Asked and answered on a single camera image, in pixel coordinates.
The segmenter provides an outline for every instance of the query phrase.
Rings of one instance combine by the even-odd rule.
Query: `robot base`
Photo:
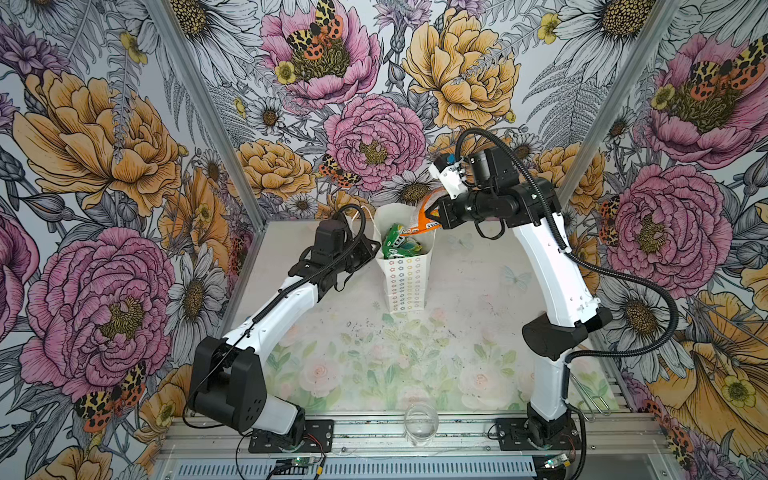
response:
[[[294,450],[294,445],[288,445],[290,442],[286,442],[285,435],[277,435],[276,433],[265,432],[264,430],[254,430],[253,435],[250,438],[250,444],[248,445],[248,452],[320,453],[322,447],[322,451],[328,453],[333,448],[333,420],[306,420],[303,434],[312,435],[319,442],[322,442],[322,445],[317,445],[315,442],[304,440],[300,447]]]

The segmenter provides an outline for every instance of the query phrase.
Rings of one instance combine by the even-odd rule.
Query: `wall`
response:
[[[252,228],[141,3],[0,12],[2,477],[147,478]]]
[[[438,186],[427,160],[467,127],[506,137],[529,163],[546,149],[575,151],[654,4],[611,3],[608,35],[595,20],[608,3],[171,5],[265,216],[284,220],[327,217],[350,201],[417,203]],[[312,46],[317,5],[334,7],[340,33]],[[222,18],[248,35],[223,38],[213,28]],[[685,37],[690,26],[670,33]]]
[[[569,240],[582,258],[650,278],[677,300],[674,340],[619,366],[687,476],[765,479],[768,4],[688,2],[682,24],[688,32],[660,46],[606,132],[567,209]],[[754,69],[707,82],[743,51]],[[553,171],[551,159],[537,170]],[[612,349],[647,345],[667,327],[654,292],[582,273],[613,312]]]

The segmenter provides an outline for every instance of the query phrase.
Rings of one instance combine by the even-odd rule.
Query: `mounting plate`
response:
[[[320,447],[328,453],[333,448],[333,420],[307,420],[304,434],[315,437],[322,445],[304,440],[298,449],[290,452],[280,448],[282,435],[263,430],[255,430],[250,437],[249,453],[320,453]]]
[[[529,450],[535,448],[528,441],[528,429],[525,423],[528,421],[525,417],[502,418],[495,420],[496,435],[498,437],[498,447],[502,452],[512,452],[519,450]],[[576,431],[574,420],[569,418],[566,427],[563,430],[558,441],[548,450],[567,450],[578,451],[581,448],[581,437]]]

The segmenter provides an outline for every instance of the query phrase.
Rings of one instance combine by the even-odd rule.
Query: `snack bag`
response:
[[[444,195],[448,195],[448,192],[443,187],[440,187],[426,194],[424,198],[422,198],[422,201],[416,205],[416,210],[413,211],[410,224],[400,233],[400,235],[406,237],[410,235],[419,235],[420,233],[425,233],[440,228],[441,225],[439,222],[435,222],[434,220],[426,217],[425,210],[427,207],[431,207],[433,203],[435,203],[440,197]],[[435,208],[431,214],[437,215],[437,208]]]

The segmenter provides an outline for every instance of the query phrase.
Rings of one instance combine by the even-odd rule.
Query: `floral tabletop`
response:
[[[241,300],[238,321],[274,293],[315,228],[270,224],[250,278],[258,288]],[[521,329],[545,302],[522,245],[513,235],[483,240],[469,225],[439,231],[433,252],[426,310],[389,314],[383,275],[370,264],[280,340],[267,360],[267,389],[314,412],[403,410],[418,401],[442,411],[524,409],[535,355]],[[573,367],[591,395],[618,407],[596,360]],[[586,408],[573,386],[569,398]]]

